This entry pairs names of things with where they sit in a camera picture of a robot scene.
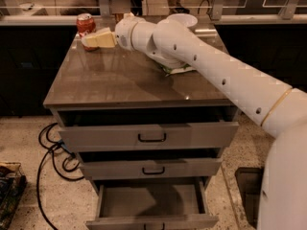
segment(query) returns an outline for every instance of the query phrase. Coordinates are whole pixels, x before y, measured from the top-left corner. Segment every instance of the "drawer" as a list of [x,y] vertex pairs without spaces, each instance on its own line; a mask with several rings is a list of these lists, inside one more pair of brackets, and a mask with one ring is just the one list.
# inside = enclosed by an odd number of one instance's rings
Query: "drawer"
[[212,176],[221,166],[220,158],[176,160],[109,161],[81,165],[88,180]]
[[237,122],[138,126],[71,126],[60,136],[73,152],[228,147]]
[[115,180],[102,183],[90,230],[161,230],[212,227],[200,177]]

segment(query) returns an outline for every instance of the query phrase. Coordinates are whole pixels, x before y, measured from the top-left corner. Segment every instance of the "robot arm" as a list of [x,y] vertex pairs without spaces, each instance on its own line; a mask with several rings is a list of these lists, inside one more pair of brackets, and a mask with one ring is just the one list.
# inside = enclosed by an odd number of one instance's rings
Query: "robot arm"
[[307,229],[307,94],[204,43],[175,20],[127,17],[117,42],[169,67],[192,65],[276,138],[266,161],[258,230]]

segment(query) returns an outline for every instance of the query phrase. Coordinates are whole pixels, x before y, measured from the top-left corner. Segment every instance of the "cabinet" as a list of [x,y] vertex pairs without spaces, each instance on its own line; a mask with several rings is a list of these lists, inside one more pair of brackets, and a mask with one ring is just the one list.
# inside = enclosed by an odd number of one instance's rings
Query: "cabinet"
[[86,52],[76,36],[44,105],[99,195],[88,229],[218,221],[204,192],[237,130],[237,108],[198,72],[165,77],[141,53]]

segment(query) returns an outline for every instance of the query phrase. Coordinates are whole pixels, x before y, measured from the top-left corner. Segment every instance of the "black handle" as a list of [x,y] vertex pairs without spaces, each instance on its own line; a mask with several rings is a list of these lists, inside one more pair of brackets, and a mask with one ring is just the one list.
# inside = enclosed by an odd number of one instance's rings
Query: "black handle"
[[143,143],[165,142],[165,140],[166,140],[166,133],[163,134],[163,138],[162,139],[157,139],[157,140],[145,140],[145,139],[142,139],[141,134],[138,134],[137,138],[138,138],[138,140],[140,142],[143,142]]
[[146,175],[163,174],[163,173],[165,173],[165,167],[163,166],[161,172],[145,172],[145,168],[142,168],[142,173],[146,174]]
[[164,230],[164,229],[165,229],[165,224],[163,223],[163,226],[162,226],[161,230]]

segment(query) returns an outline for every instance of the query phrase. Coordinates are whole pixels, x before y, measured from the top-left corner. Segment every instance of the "red can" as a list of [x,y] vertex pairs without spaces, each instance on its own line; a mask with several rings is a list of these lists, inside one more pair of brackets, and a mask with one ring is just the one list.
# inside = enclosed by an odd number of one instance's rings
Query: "red can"
[[[81,13],[77,16],[77,28],[80,37],[96,32],[96,24],[93,16],[90,13]],[[86,47],[86,51],[96,50],[97,47]]]

